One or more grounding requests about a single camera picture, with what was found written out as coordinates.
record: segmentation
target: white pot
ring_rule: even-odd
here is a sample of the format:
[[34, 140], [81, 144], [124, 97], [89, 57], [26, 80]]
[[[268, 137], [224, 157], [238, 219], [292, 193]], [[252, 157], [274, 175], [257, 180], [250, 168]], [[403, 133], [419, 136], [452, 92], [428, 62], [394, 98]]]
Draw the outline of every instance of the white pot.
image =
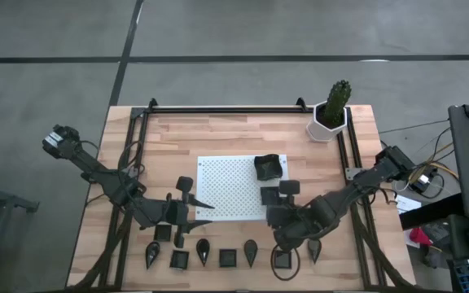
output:
[[318, 109], [325, 105], [326, 102], [316, 104], [313, 109], [313, 119], [307, 124], [307, 133], [310, 136], [310, 139], [313, 142], [329, 142], [341, 132], [345, 127], [347, 127], [347, 108], [343, 110], [343, 124], [334, 129], [329, 129], [325, 125], [316, 121], [316, 113]]

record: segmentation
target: white pegboard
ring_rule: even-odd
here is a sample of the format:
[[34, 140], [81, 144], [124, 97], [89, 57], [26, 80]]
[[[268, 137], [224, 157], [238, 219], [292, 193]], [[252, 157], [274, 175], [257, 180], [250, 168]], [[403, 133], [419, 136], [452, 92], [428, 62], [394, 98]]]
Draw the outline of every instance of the white pegboard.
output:
[[196, 220], [260, 221], [266, 207], [261, 205], [260, 187], [278, 186], [288, 180], [287, 156], [280, 155], [282, 178], [258, 181], [255, 155], [201, 156], [198, 158], [196, 198], [214, 209], [197, 208]]

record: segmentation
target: black floor stripe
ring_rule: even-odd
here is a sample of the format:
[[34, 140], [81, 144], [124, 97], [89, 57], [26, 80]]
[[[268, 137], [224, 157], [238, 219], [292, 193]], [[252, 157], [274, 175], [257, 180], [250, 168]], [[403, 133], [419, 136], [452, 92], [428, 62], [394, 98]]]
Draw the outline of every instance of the black floor stripe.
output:
[[0, 63], [119, 63], [121, 57], [0, 57]]
[[129, 62], [129, 54], [134, 44], [135, 32], [137, 31], [138, 19], [144, 0], [137, 0], [135, 3], [134, 13], [131, 16], [131, 22], [129, 23], [128, 36], [126, 37], [126, 43], [122, 51], [121, 62], [119, 63], [119, 69], [115, 76], [115, 82], [113, 83], [112, 95], [108, 106], [116, 106], [119, 103], [119, 96], [121, 95], [122, 82], [124, 81], [124, 75], [126, 74], [126, 68]]
[[130, 63], [271, 63], [271, 62], [469, 61], [469, 55], [232, 55], [139, 56]]

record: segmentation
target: black teardrop piece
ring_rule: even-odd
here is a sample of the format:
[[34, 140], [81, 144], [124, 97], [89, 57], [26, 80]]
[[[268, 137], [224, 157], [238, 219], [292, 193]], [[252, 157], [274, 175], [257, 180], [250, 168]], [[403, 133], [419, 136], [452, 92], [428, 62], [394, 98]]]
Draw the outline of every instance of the black teardrop piece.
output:
[[209, 256], [209, 241], [207, 239], [202, 238], [196, 243], [196, 253], [199, 254], [202, 265], [205, 266]]
[[322, 242], [319, 241], [319, 239], [309, 239], [307, 242], [307, 249], [309, 249], [310, 259], [316, 264], [316, 260], [318, 260], [318, 257], [322, 252]]
[[254, 264], [256, 254], [258, 253], [258, 245], [254, 240], [249, 239], [243, 245], [243, 252], [245, 253], [245, 257], [248, 259], [249, 266], [252, 268], [252, 264]]
[[160, 245], [158, 242], [152, 242], [146, 247], [146, 269], [149, 269], [151, 264], [155, 261], [159, 255]]

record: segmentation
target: concrete floor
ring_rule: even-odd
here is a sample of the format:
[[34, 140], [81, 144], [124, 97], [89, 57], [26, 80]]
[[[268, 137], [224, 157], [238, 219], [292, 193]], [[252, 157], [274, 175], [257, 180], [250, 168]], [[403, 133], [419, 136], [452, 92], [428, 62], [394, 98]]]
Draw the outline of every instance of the concrete floor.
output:
[[[120, 56], [134, 0], [0, 0], [0, 57]], [[150, 0], [131, 55], [469, 54], [469, 1]], [[64, 286], [88, 185], [41, 140], [55, 124], [99, 142], [118, 65], [0, 64], [0, 189], [41, 201], [16, 211], [0, 261], [0, 291]], [[350, 80], [350, 103], [372, 104], [379, 130], [447, 117], [469, 103], [469, 61], [130, 64], [120, 105], [292, 104]], [[414, 161], [447, 124], [386, 133]], [[444, 136], [442, 144], [450, 141]], [[444, 160], [456, 169], [454, 158]], [[446, 189], [458, 186], [445, 175]], [[408, 195], [414, 199], [418, 195]], [[412, 259], [418, 284], [450, 289], [444, 269]]]

